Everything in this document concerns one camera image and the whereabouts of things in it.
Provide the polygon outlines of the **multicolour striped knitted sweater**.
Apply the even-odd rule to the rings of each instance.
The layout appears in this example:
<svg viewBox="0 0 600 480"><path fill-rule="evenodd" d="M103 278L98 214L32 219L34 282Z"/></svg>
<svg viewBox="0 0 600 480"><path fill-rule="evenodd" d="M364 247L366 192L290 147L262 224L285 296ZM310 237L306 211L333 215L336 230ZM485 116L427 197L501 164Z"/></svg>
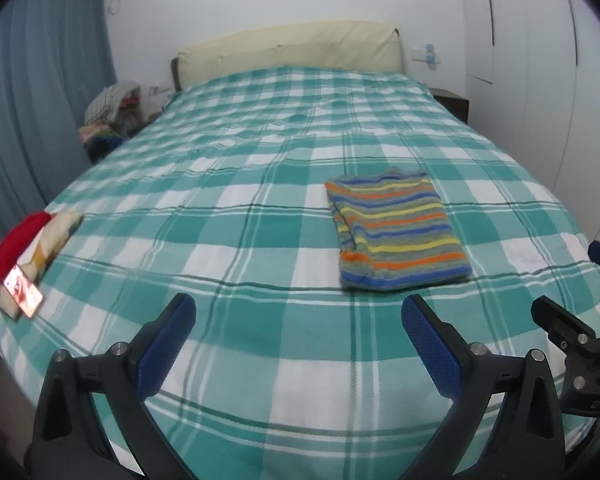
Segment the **multicolour striped knitted sweater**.
<svg viewBox="0 0 600 480"><path fill-rule="evenodd" d="M468 278L471 266L424 170L325 183L345 288L393 292Z"/></svg>

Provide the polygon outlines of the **pile of clothes beside bed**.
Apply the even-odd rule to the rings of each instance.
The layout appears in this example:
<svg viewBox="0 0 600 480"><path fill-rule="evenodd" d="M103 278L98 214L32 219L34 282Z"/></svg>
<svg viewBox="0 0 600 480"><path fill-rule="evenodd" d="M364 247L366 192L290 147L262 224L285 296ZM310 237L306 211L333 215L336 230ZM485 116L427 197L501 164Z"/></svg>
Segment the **pile of clothes beside bed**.
<svg viewBox="0 0 600 480"><path fill-rule="evenodd" d="M86 154L97 164L129 139L142 125L140 85L122 80L103 88L84 113L79 138Z"/></svg>

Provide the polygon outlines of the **smartphone with lit screen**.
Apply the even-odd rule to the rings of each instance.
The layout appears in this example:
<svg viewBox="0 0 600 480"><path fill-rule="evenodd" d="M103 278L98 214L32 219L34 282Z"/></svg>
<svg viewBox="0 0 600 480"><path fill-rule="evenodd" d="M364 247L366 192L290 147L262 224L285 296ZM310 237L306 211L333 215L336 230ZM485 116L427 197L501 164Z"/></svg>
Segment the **smartphone with lit screen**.
<svg viewBox="0 0 600 480"><path fill-rule="evenodd" d="M21 312L27 318L32 318L41 307L44 296L18 264L8 272L3 285Z"/></svg>

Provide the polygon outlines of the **folded red garment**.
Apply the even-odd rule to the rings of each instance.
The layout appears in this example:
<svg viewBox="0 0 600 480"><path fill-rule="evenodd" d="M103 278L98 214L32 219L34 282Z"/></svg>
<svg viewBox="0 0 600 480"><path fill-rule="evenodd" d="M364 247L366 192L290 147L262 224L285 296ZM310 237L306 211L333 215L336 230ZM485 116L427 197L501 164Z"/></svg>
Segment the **folded red garment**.
<svg viewBox="0 0 600 480"><path fill-rule="evenodd" d="M44 210L29 214L3 238L0 242L0 283L4 282L20 256L50 220L52 215Z"/></svg>

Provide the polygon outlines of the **folded cream patterned garment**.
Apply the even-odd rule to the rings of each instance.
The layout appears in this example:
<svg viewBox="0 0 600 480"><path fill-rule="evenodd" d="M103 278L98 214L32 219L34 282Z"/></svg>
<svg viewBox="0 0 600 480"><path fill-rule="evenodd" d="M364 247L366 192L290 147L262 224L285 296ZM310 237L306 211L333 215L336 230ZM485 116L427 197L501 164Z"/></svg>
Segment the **folded cream patterned garment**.
<svg viewBox="0 0 600 480"><path fill-rule="evenodd" d="M17 261L18 266L38 290L44 273L83 220L83 214L75 210L49 212L49 214L52 215L52 220L38 232ZM0 309L13 320L23 314L9 296L3 283L0 283Z"/></svg>

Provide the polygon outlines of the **dark wooden nightstand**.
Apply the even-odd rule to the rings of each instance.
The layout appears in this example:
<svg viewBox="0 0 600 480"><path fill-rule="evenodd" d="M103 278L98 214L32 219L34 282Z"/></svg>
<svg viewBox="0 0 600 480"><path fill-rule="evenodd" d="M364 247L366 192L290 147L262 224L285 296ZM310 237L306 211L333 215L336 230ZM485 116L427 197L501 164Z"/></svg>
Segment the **dark wooden nightstand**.
<svg viewBox="0 0 600 480"><path fill-rule="evenodd" d="M459 96L458 94L449 90L430 88L430 93L434 99L440 103L450 114L455 118L468 123L469 116L469 100Z"/></svg>

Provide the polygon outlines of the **teal white plaid bedspread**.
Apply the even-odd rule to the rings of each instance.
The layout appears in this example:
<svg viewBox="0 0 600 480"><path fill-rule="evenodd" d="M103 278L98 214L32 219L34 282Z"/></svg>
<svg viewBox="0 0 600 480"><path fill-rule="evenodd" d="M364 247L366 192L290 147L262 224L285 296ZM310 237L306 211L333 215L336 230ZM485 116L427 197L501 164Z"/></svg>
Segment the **teal white plaid bedspread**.
<svg viewBox="0 0 600 480"><path fill-rule="evenodd" d="M470 341L562 374L530 315L549 296L600 334L600 268L558 199L420 82L255 70L178 94L50 204L83 222L0 353L38 400L52 354L132 338L178 292L197 322L151 413L203 479L395 479L449 409L404 333L402 294L346 292L329 179L425 170L472 267L424 289Z"/></svg>

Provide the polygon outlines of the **blue curtain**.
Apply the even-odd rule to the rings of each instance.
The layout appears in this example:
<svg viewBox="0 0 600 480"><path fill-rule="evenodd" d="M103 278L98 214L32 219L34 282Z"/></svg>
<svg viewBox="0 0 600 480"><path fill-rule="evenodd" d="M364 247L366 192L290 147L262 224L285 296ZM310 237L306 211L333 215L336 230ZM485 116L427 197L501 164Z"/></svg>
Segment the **blue curtain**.
<svg viewBox="0 0 600 480"><path fill-rule="evenodd" d="M0 12L0 240L90 169L78 130L116 80L104 0L9 0Z"/></svg>

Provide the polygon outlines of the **white wall socket with plug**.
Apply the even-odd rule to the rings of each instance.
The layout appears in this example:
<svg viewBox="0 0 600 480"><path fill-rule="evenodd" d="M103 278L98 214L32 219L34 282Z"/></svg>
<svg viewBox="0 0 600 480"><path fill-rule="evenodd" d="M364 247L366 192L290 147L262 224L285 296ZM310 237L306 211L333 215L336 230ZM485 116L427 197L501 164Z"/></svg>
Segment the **white wall socket with plug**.
<svg viewBox="0 0 600 480"><path fill-rule="evenodd" d="M434 67L440 63L438 51L434 44L426 44L421 49L412 49L411 59L415 62L425 63L429 67Z"/></svg>

